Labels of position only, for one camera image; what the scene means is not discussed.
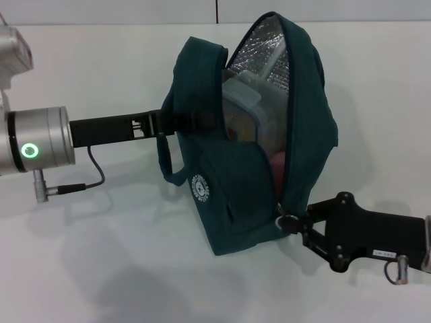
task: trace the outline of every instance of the bag handle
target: bag handle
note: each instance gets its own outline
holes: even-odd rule
[[[169,90],[166,99],[163,101],[162,111],[173,111],[174,109],[174,91],[173,85]],[[165,181],[181,186],[185,183],[187,179],[187,169],[185,166],[177,173],[172,172],[172,160],[170,157],[170,150],[168,140],[165,136],[157,137],[157,151],[159,154],[159,165],[162,171]]]

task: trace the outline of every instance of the black cable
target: black cable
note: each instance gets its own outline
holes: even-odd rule
[[[95,165],[95,167],[99,171],[100,177],[102,178],[97,183],[86,185],[86,188],[93,188],[93,187],[96,187],[96,186],[99,186],[99,185],[102,185],[103,183],[105,183],[105,174],[103,174],[102,168],[100,168],[99,164],[97,164],[96,160],[94,159],[93,154],[92,154],[92,148],[91,148],[91,146],[87,147],[87,152],[88,152],[88,157],[90,157],[90,159],[92,160],[93,164]]]
[[[102,178],[99,182],[93,183],[93,184],[72,184],[72,185],[60,185],[57,187],[57,194],[63,195],[63,194],[69,194],[73,192],[79,192],[80,190],[86,190],[87,188],[93,188],[99,185],[102,185],[105,183],[105,175],[103,174],[102,168],[100,168],[99,164],[97,164],[96,160],[93,157],[91,147],[87,147],[88,157],[92,160],[93,164],[99,171],[100,177]]]
[[[396,262],[394,260],[388,260],[388,262],[385,264],[385,267],[383,267],[383,272],[385,273],[385,276],[387,278],[387,280],[392,284],[392,285],[396,285],[397,283],[395,281],[393,281],[388,274],[388,266],[391,262]]]

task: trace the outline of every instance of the circular logo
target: circular logo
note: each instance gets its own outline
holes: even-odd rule
[[[209,187],[207,181],[201,175],[197,174],[193,176],[191,190],[200,202],[208,201]]]

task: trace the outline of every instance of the bag strap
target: bag strap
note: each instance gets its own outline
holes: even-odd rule
[[[227,56],[227,49],[220,45],[189,38],[176,61],[174,81],[161,110],[165,122],[173,122],[176,131],[195,133],[218,127],[219,116],[209,107],[213,104],[213,93],[221,91],[220,77]],[[177,173],[172,172],[166,136],[157,138],[157,150],[164,179],[183,185],[189,175],[187,165]]]
[[[173,85],[169,90],[168,96],[164,99],[162,112],[173,113],[174,91]],[[173,185],[181,186],[187,179],[186,168],[183,167],[177,173],[172,173],[172,160],[170,158],[169,144],[166,136],[157,137],[157,151],[159,154],[159,165],[165,181]]]

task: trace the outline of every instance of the reflective foil lining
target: reflective foil lining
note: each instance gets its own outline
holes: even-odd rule
[[[229,67],[229,71],[235,74],[244,70],[289,92],[286,43],[275,16],[266,18],[253,30]]]

